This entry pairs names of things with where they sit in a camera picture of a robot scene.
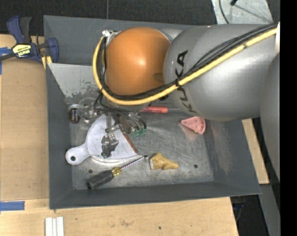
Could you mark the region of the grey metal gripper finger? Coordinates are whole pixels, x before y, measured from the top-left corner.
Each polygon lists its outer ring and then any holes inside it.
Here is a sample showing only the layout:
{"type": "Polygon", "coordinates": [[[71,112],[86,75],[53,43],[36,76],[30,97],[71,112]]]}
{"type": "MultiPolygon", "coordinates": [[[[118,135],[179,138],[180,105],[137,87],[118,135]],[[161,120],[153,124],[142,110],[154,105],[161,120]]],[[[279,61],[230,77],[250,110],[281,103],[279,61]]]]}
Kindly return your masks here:
{"type": "Polygon", "coordinates": [[[102,140],[101,140],[101,143],[102,143],[102,153],[101,153],[101,156],[103,158],[108,158],[111,156],[111,143],[110,143],[110,138],[108,135],[105,135],[102,140]]]}
{"type": "Polygon", "coordinates": [[[110,135],[110,152],[115,151],[116,147],[118,146],[119,141],[114,134],[110,135]]]}

